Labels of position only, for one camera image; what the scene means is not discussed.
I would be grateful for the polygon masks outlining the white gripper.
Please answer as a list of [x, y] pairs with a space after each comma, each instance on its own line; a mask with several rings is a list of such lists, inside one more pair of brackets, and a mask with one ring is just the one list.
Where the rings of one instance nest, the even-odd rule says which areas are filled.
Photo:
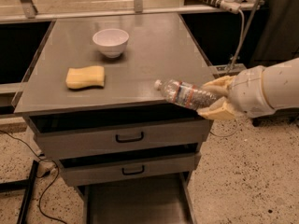
[[243, 70], [236, 76], [224, 76], [205, 83], [201, 90], [220, 98], [197, 113], [211, 120], [235, 119], [235, 108], [248, 118], [272, 115], [275, 109], [268, 104], [263, 93], [263, 66]]

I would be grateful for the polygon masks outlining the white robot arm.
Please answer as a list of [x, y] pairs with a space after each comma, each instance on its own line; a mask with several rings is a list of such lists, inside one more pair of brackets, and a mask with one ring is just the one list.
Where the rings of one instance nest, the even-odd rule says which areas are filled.
[[254, 119], [278, 110], [299, 107], [299, 58], [269, 67], [255, 66], [235, 76], [206, 83], [203, 90], [221, 96], [214, 104], [199, 108], [205, 119]]

